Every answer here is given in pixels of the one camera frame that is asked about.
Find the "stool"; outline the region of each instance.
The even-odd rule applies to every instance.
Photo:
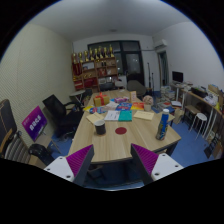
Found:
[[[185,117],[187,117],[187,116],[186,116],[186,111],[187,111],[187,110],[188,110],[191,114],[193,114],[194,116],[196,116],[197,113],[200,113],[200,112],[201,112],[201,111],[199,111],[198,109],[196,109],[196,108],[195,108],[194,106],[192,106],[192,105],[187,105],[187,106],[185,106],[185,113],[184,113],[184,116],[183,116],[183,119],[182,119],[182,123],[184,122]]]
[[[194,121],[193,121],[193,124],[192,124],[192,126],[191,126],[190,131],[192,130],[192,127],[194,126],[194,122],[195,122],[196,117],[198,117],[198,118],[202,121],[202,122],[201,122],[201,127],[202,127],[204,121],[205,121],[205,122],[207,121],[207,117],[206,117],[204,114],[202,114],[202,113],[197,113],[197,115],[196,115],[195,118],[194,118]]]
[[[121,82],[121,81],[116,81],[115,83],[115,86],[118,88],[118,89],[124,89],[124,84],[123,84],[123,82]]]

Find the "cup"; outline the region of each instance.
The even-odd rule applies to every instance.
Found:
[[[94,123],[95,128],[96,128],[96,134],[97,135],[104,135],[106,133],[106,128],[105,128],[105,121],[104,120],[99,120]]]

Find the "bottle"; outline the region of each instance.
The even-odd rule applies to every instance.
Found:
[[[169,118],[169,110],[164,109],[161,117],[161,121],[159,123],[158,132],[156,134],[156,138],[158,140],[164,140],[167,127],[168,127],[168,118]]]

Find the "wooden table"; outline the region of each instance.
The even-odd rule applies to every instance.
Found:
[[[108,95],[110,99],[130,96],[127,90],[107,91],[103,92],[103,94]],[[96,95],[98,94],[95,93],[92,95],[88,106],[93,105],[93,98]],[[69,155],[83,147],[93,144],[95,154],[92,159],[92,163],[99,164],[132,159],[130,153],[131,143],[140,145],[154,152],[160,152],[167,149],[167,154],[171,155],[176,144],[181,139],[172,127],[168,126],[165,139],[162,141],[157,140],[155,136],[158,130],[160,118],[156,115],[154,115],[152,121],[142,120],[139,118],[133,118],[132,122],[106,121],[106,135],[99,137],[96,135],[94,125],[86,119],[86,116],[88,115],[88,112],[84,112],[69,150]],[[127,132],[123,135],[116,134],[115,130],[118,127],[125,127]]]

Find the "purple sign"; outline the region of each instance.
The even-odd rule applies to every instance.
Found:
[[[39,106],[37,106],[22,122],[23,127],[35,142],[43,127],[47,124]]]

